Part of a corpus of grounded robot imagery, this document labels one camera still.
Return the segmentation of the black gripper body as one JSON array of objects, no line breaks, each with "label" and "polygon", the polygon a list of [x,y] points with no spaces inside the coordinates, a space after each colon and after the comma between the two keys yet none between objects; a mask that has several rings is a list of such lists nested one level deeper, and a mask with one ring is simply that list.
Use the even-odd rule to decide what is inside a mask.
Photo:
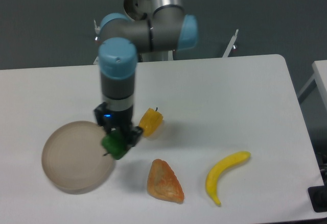
[{"label": "black gripper body", "polygon": [[108,109],[108,104],[103,102],[94,109],[94,115],[97,124],[101,126],[102,122],[110,121],[113,130],[118,130],[122,133],[123,128],[132,126],[133,106],[123,111],[114,111]]}]

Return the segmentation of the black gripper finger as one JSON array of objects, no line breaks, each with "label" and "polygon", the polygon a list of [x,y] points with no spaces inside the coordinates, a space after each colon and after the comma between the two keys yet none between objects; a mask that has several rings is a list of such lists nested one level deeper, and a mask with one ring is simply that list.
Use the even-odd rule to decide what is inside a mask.
[{"label": "black gripper finger", "polygon": [[143,132],[144,130],[139,126],[128,126],[123,128],[122,133],[126,152],[138,144]]},{"label": "black gripper finger", "polygon": [[114,127],[112,126],[112,123],[110,121],[102,122],[101,126],[103,127],[103,129],[107,135],[111,134],[112,130],[114,129]]}]

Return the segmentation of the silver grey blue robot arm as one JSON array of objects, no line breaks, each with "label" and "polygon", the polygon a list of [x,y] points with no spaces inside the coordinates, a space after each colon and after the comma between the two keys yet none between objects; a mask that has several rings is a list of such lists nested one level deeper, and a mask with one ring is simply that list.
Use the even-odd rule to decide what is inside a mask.
[{"label": "silver grey blue robot arm", "polygon": [[194,15],[181,0],[149,0],[150,9],[132,1],[138,14],[111,13],[98,26],[98,65],[102,103],[94,114],[106,135],[102,147],[120,158],[134,147],[144,130],[132,123],[136,65],[142,54],[193,48],[198,41]]}]

